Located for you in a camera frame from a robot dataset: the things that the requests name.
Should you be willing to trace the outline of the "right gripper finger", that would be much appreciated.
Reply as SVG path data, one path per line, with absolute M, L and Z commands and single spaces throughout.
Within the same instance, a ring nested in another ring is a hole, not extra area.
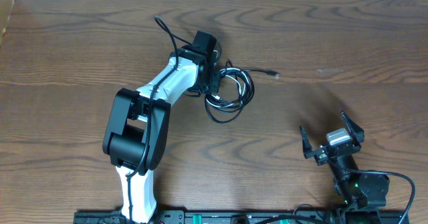
M 364 130 L 358 124 L 353 122 L 345 111 L 341 110 L 340 114 L 352 139 L 358 143 L 364 142 Z
M 312 158 L 313 157 L 312 145 L 310 144 L 306 131 L 302 126 L 300 126 L 300 133 L 302 136 L 302 151 L 303 151 L 304 157 Z

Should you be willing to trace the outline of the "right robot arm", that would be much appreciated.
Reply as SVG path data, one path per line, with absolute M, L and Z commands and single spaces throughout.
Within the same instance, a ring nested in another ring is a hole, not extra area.
M 334 188 L 343 196 L 345 206 L 326 216 L 331 223 L 380 223 L 379 209 L 386 205 L 390 180 L 386 174 L 360 170 L 353 154 L 361 150 L 364 130 L 341 112 L 346 127 L 326 135 L 327 143 L 313 149 L 306 131 L 300 127 L 304 157 L 314 158 L 317 165 L 328 164 Z

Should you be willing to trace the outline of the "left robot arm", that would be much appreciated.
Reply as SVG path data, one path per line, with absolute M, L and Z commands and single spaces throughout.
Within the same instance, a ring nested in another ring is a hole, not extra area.
M 171 107 L 186 91 L 218 92 L 219 48 L 213 35 L 198 31 L 192 43 L 171 52 L 152 81 L 115 95 L 102 150 L 120 176 L 120 223 L 149 223 L 154 216 L 154 170 L 165 152 Z

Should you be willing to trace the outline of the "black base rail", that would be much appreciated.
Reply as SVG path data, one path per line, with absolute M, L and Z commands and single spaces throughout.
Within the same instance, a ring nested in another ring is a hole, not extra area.
M 351 211 L 343 215 L 335 211 L 302 209 L 285 213 L 274 212 L 190 212 L 182 210 L 157 211 L 149 224 L 234 224 L 234 223 L 408 223 L 400 211 Z

